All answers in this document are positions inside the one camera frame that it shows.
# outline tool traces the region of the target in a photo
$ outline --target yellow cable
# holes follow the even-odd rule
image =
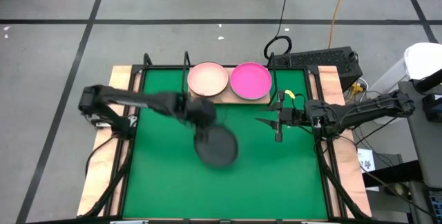
[[[338,13],[340,0],[338,0],[338,3],[336,4],[336,7],[334,8],[333,13],[333,19],[331,20],[331,28],[330,28],[330,38],[329,38],[329,48],[332,45],[332,36],[333,36],[333,26],[334,26],[334,20],[336,18],[336,13]]]

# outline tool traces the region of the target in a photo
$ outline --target table frame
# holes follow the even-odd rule
[[[110,85],[114,86],[115,88],[122,88],[122,89],[130,89],[134,90],[135,92],[141,92],[144,88],[144,81],[146,79],[146,74],[148,73],[148,70],[151,69],[182,69],[182,66],[171,66],[171,65],[152,65],[152,62],[147,54],[144,56],[144,64],[142,65],[133,65],[133,66],[115,66],[113,68],[113,74],[110,80]],[[307,92],[310,99],[319,99],[319,100],[325,100],[329,102],[330,104],[333,103],[343,103],[343,97],[342,97],[342,91],[340,89],[339,79],[337,78],[337,71],[336,67],[328,67],[328,66],[304,66],[304,67],[278,67],[278,70],[281,69],[301,69],[305,73],[305,79],[307,83]],[[114,75],[119,73],[119,79],[114,77]],[[326,81],[327,86],[326,88],[323,88],[322,83]],[[331,88],[330,82],[334,81],[334,88]],[[339,92],[331,93],[332,91],[336,90],[336,87],[338,88]],[[342,102],[331,100],[332,97],[337,98],[337,95],[339,94],[339,98]],[[119,114],[122,115],[138,115],[139,109],[136,109],[135,107],[122,107],[122,106],[112,106],[114,111],[116,111]],[[107,139],[110,135],[110,130],[101,130],[97,134],[97,139],[95,142],[95,147],[100,145],[100,140]],[[351,133],[349,131],[345,131],[343,136],[347,136],[348,138],[352,138]],[[332,171],[335,175],[335,177],[340,180],[340,176],[346,177],[348,180],[349,178],[352,178],[356,182],[356,187],[344,182],[344,188],[348,191],[350,189],[350,196],[353,200],[356,200],[358,202],[358,205],[360,208],[367,214],[371,215],[371,212],[369,210],[368,200],[367,200],[367,194],[365,193],[365,188],[363,187],[363,181],[362,181],[362,174],[359,169],[359,162],[357,159],[357,154],[354,152],[354,145],[350,144],[348,141],[343,140],[342,138],[335,140],[332,143],[329,143],[329,148],[326,153],[326,161],[327,164],[331,165]],[[118,169],[120,168],[122,164],[122,160],[125,159],[126,153],[129,149],[132,149],[132,147],[129,145],[129,142],[127,140],[118,140],[117,142],[114,142],[112,146],[110,146],[110,153],[112,153],[112,150],[115,152],[113,156],[113,163],[111,165],[111,173],[109,176],[109,179],[114,178],[115,174],[117,173]],[[327,144],[323,143],[323,149],[327,147]],[[340,159],[337,155],[337,153],[340,153],[341,156],[343,156],[343,151],[348,152],[349,148],[353,150],[351,156],[346,159],[345,163],[346,166],[343,166],[343,161]],[[91,160],[90,163],[90,170],[89,174],[93,175],[93,171],[96,170],[94,167],[96,167],[97,163],[99,163],[99,160],[103,158],[100,158],[98,154],[96,154],[96,158],[98,161],[94,161],[94,158]],[[351,176],[349,175],[349,165],[352,164],[351,169]],[[358,174],[354,171],[354,165],[357,165],[357,171]],[[325,196],[325,203],[327,208],[327,215],[329,219],[341,217],[343,219],[346,219],[348,217],[351,217],[351,213],[348,212],[348,209],[346,210],[346,207],[340,198],[336,194],[336,190],[333,188],[333,186],[330,185],[330,181],[326,179],[323,170],[320,168],[320,175],[321,175],[321,181],[323,183],[323,191]],[[83,214],[86,212],[97,200],[100,196],[100,194],[96,193],[97,191],[97,183],[94,182],[94,176],[91,176],[91,179],[88,177],[86,178],[85,182],[85,188],[84,193],[81,198],[81,203],[79,206],[79,214]],[[128,182],[128,175],[126,174],[123,178],[122,182],[119,182],[119,185],[114,190],[113,195],[108,200],[105,208],[100,213],[102,216],[120,216],[122,215],[122,209],[124,207],[124,198],[126,195],[126,186]],[[109,184],[109,181],[106,182],[100,182],[98,185],[100,189],[104,189]],[[90,193],[90,189],[93,189],[95,193],[92,193],[92,196]],[[182,223],[182,221],[186,221],[183,219],[167,219],[168,222],[177,222]],[[255,221],[264,221],[264,222],[274,222],[275,220],[255,220]]]

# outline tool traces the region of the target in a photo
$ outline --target wire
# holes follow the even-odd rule
[[[311,131],[309,131],[309,130],[307,130],[305,127],[303,127],[303,126],[300,126],[300,125],[291,125],[291,127],[299,127],[299,128],[301,128],[302,130],[304,130],[305,132],[307,132],[307,133],[310,133],[310,134],[313,134]]]
[[[280,29],[281,29],[282,17],[284,16],[285,1],[286,1],[286,0],[284,0],[284,3],[282,4],[281,18],[279,19],[278,32],[276,33],[275,38],[279,35],[279,31],[280,31]]]
[[[368,135],[366,135],[365,137],[363,137],[361,140],[359,140],[356,145],[358,145],[360,142],[364,141],[366,138],[370,137],[373,133],[381,130],[382,128],[386,127],[389,123],[393,122],[395,119],[397,118],[392,118],[391,120],[389,120],[387,123],[383,124],[381,127],[375,129],[374,131],[372,131],[371,133],[369,133]]]
[[[350,92],[351,92],[351,90],[348,89],[348,90],[347,90],[347,94],[345,94],[345,96],[344,96],[344,100],[347,99],[347,97],[348,97],[348,95],[350,94]]]
[[[367,91],[367,93],[377,93],[379,95],[382,95],[382,93],[379,93],[378,91],[375,91],[375,90]]]
[[[361,133],[361,136],[363,137],[364,135],[363,135],[363,133],[362,133],[362,129],[361,129],[361,127],[358,127],[358,128],[359,128],[359,131],[360,131],[360,133]],[[356,128],[354,129],[354,134],[356,135],[356,137],[358,137],[358,140],[361,140],[361,137],[359,137]],[[373,147],[370,145],[370,143],[368,142],[368,140],[365,140],[365,141],[366,141],[366,143],[369,145],[369,147],[368,147],[364,142],[361,142],[361,145],[363,145],[366,149],[371,149],[372,152],[376,155],[376,157],[378,157],[378,159],[379,159],[381,162],[383,162],[384,164],[386,164],[388,167],[392,167],[392,166],[394,166],[393,162],[392,162],[388,157],[386,157],[386,156],[384,156],[384,155],[382,155],[382,154],[377,153],[377,152],[373,149]],[[380,157],[383,157],[383,158],[387,159],[387,160],[390,162],[390,164],[387,163],[387,162],[385,162],[385,161],[384,161],[382,158],[380,158]]]
[[[336,7],[334,8],[333,19],[331,21],[330,38],[329,38],[329,49],[330,49],[330,46],[332,45],[334,20],[336,18],[336,13],[338,12],[339,4],[340,4],[340,0],[338,0],[338,3],[336,4]]]
[[[362,100],[364,99],[364,96],[367,95],[367,91],[368,91],[369,85],[362,77],[360,77],[359,79],[361,81],[363,81],[364,84],[367,86],[367,88],[364,90],[364,93],[362,94],[361,98],[359,99],[359,102],[362,102]]]
[[[138,119],[136,119],[129,128],[132,128],[136,125],[136,123],[138,122]],[[94,156],[95,152],[97,152],[98,150],[100,150],[101,148],[103,148],[106,144],[108,144],[113,138],[116,138],[115,136],[111,136],[108,140],[104,141],[101,145],[99,145],[97,148],[95,148],[89,155],[88,160],[86,161],[86,168],[84,170],[84,177],[87,177],[88,175],[88,169],[89,169],[89,163],[90,163],[90,159]]]
[[[291,47],[293,46],[290,37],[284,35],[278,36],[281,30],[282,18],[284,17],[285,2],[286,0],[284,0],[284,3],[282,5],[282,12],[281,12],[281,18],[279,19],[278,31],[276,32],[275,37],[272,40],[270,40],[269,43],[266,44],[266,46],[264,47],[264,57],[268,60],[270,60],[270,56],[267,54],[267,51],[269,50],[270,45],[272,45],[275,41],[278,41],[279,39],[285,39],[287,41],[288,47],[287,50],[283,53],[284,55],[289,54],[291,51]]]
[[[344,136],[341,136],[341,135],[338,135],[339,136],[339,138],[344,138],[345,140],[348,140],[349,142],[351,142],[352,144],[354,144],[354,141],[353,140],[351,140],[351,139],[349,139],[349,138],[346,138],[346,137],[344,137]],[[356,148],[356,152],[358,152],[358,147],[354,144],[354,147]],[[324,152],[323,153],[325,153],[327,150],[329,149],[329,147],[327,146],[326,148],[325,148],[325,150],[324,150]]]
[[[408,204],[413,205],[415,208],[421,210],[423,213],[425,213],[425,214],[427,214],[427,215],[429,215],[429,216],[431,216],[431,217],[437,218],[434,214],[428,212],[427,210],[423,209],[422,207],[419,207],[418,205],[416,205],[416,204],[413,203],[412,201],[406,199],[406,197],[401,196],[400,194],[397,194],[397,193],[394,191],[394,189],[392,189],[392,188],[390,188],[390,187],[388,186],[387,183],[385,183],[385,182],[382,181],[381,179],[377,178],[376,176],[373,176],[371,173],[369,173],[367,170],[365,170],[365,168],[362,167],[361,165],[359,165],[359,166],[361,167],[361,169],[362,169],[362,170],[363,170],[363,171],[364,171],[369,177],[371,177],[371,178],[373,178],[374,180],[378,181],[378,182],[379,182],[380,184],[382,184],[384,187],[386,187],[387,189],[389,189],[394,195],[396,195],[396,196],[398,196],[400,199],[406,201]]]
[[[95,152],[97,152],[99,149],[101,149],[102,147],[104,147],[106,144],[108,144],[113,138],[115,138],[115,136],[111,136],[108,140],[104,141],[104,143],[102,143],[101,145],[99,145],[97,148],[95,148],[92,153],[89,155],[88,160],[86,161],[86,168],[84,170],[84,177],[86,177],[88,175],[88,169],[89,169],[89,163],[90,163],[90,159],[94,156]]]
[[[307,99],[305,99],[305,96],[304,96],[302,93],[297,93],[297,94],[295,94],[295,97],[302,97],[303,100],[304,100],[304,104],[305,104],[305,102],[307,101]]]

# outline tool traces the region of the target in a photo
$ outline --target yellow tag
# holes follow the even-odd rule
[[[286,91],[284,91],[284,93],[285,93],[286,95],[288,95],[290,98],[295,99],[295,95],[294,95],[294,93],[292,93],[290,90],[286,90]]]

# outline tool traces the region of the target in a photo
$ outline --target floor tile line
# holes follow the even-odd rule
[[[427,20],[430,25],[442,25],[442,20]]]
[[[410,0],[412,2],[413,8],[416,11],[417,16],[419,17],[419,20],[422,21],[422,27],[425,31],[425,34],[427,35],[428,41],[432,43],[438,43],[436,37],[433,34],[433,31],[430,28],[430,25],[428,24],[427,19],[425,18],[425,15],[423,14],[422,8],[419,5],[419,2],[417,0]]]
[[[34,174],[32,175],[32,179],[30,181],[28,190],[26,192],[23,203],[21,204],[20,212],[17,216],[16,223],[25,223],[30,208],[32,206],[32,202],[34,201],[35,194],[37,193],[38,186],[41,181],[41,177],[43,176],[44,169],[49,159],[49,154],[54,144],[55,136],[57,135],[57,131],[61,122],[61,118],[63,117],[64,109],[66,108],[66,104],[68,102],[68,98],[70,92],[72,90],[75,76],[77,75],[77,71],[81,62],[81,59],[84,54],[84,50],[88,43],[88,39],[90,36],[90,32],[93,27],[93,20],[97,17],[98,8],[102,0],[95,0],[92,11],[89,16],[88,24],[85,27],[85,31],[83,36],[81,37],[81,41],[79,43],[79,47],[77,49],[77,53],[75,55],[73,64],[70,68],[70,72],[68,78],[66,80],[65,87],[63,89],[63,93],[61,94],[60,101],[57,106],[57,110],[55,111],[54,118],[52,119],[52,123],[49,128],[48,135],[46,137],[46,141],[44,143],[43,149],[41,150],[39,160],[37,162],[37,166],[35,167]]]
[[[442,20],[432,20],[440,24]],[[0,24],[89,24],[88,19],[0,19]],[[330,25],[331,19],[284,19],[283,24]],[[279,19],[94,19],[93,24],[104,25],[186,25],[186,24],[279,24]],[[422,20],[337,19],[336,25],[407,26],[423,25]]]

